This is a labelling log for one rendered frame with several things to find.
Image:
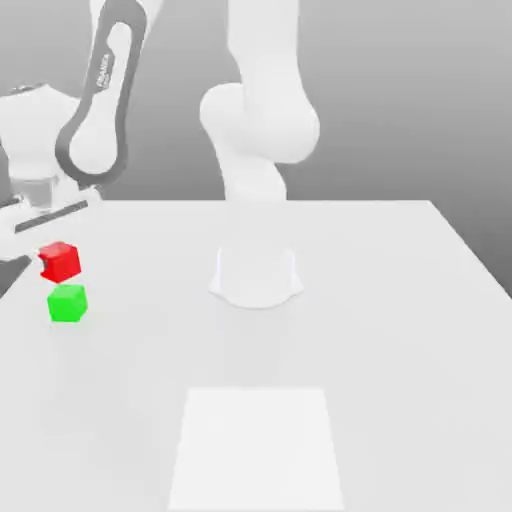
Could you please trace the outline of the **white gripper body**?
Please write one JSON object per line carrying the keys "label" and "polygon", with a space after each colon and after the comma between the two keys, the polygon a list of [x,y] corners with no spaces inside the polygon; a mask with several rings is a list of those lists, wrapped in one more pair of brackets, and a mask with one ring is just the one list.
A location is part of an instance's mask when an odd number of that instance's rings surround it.
{"label": "white gripper body", "polygon": [[36,214],[21,199],[0,203],[0,261],[33,258],[41,247],[63,241],[100,208],[99,199],[82,199],[55,211]]}

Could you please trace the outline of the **small red cube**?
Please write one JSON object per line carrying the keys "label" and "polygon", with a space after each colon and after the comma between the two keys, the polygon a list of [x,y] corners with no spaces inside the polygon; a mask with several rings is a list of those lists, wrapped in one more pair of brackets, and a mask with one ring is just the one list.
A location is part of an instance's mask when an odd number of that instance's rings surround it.
{"label": "small red cube", "polygon": [[81,263],[76,246],[62,241],[39,249],[43,263],[41,276],[54,283],[62,283],[81,273]]}

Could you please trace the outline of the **small green cube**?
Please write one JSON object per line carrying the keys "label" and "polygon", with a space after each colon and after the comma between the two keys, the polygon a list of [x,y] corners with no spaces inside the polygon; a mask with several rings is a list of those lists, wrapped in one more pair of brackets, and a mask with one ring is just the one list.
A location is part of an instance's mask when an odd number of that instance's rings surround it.
{"label": "small green cube", "polygon": [[54,322],[79,322],[88,309],[83,285],[57,285],[47,297],[48,310]]}

